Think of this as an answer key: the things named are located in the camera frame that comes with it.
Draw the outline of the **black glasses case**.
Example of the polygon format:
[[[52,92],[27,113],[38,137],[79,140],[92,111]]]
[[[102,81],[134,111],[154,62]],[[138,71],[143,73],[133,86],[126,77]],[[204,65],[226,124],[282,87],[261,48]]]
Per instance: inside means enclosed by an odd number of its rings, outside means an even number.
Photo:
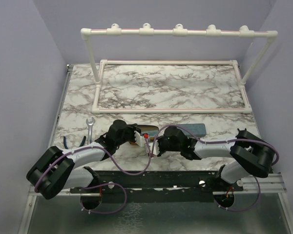
[[[159,127],[155,125],[138,124],[137,127],[141,130],[141,135],[148,134],[150,138],[154,138],[159,132]]]

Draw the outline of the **blue-grey glasses case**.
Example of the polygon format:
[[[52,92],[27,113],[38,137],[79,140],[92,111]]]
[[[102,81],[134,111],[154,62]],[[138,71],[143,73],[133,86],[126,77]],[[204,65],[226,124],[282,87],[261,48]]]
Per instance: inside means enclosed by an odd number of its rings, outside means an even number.
[[[187,137],[192,137],[189,132],[193,133],[196,137],[205,137],[207,134],[206,126],[203,123],[180,124],[179,126]]]

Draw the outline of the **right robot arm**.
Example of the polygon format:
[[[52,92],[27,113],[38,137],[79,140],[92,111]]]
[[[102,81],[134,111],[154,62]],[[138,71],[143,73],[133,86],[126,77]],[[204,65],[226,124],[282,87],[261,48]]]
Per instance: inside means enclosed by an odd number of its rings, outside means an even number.
[[[166,152],[179,152],[187,160],[202,160],[212,157],[232,158],[234,161],[223,165],[214,179],[215,187],[225,191],[236,181],[254,176],[267,178],[273,165],[279,161],[279,153],[269,143],[246,129],[239,130],[235,138],[204,141],[178,125],[161,128],[162,136],[156,136],[152,154],[161,156]]]

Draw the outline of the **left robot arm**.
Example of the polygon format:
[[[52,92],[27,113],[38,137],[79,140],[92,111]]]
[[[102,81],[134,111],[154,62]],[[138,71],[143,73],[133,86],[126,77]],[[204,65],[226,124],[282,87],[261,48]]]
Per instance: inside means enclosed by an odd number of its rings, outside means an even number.
[[[35,192],[51,199],[66,187],[74,169],[109,158],[124,143],[136,142],[140,134],[137,124],[117,119],[105,134],[86,146],[71,150],[49,147],[28,171],[26,179],[35,187]]]

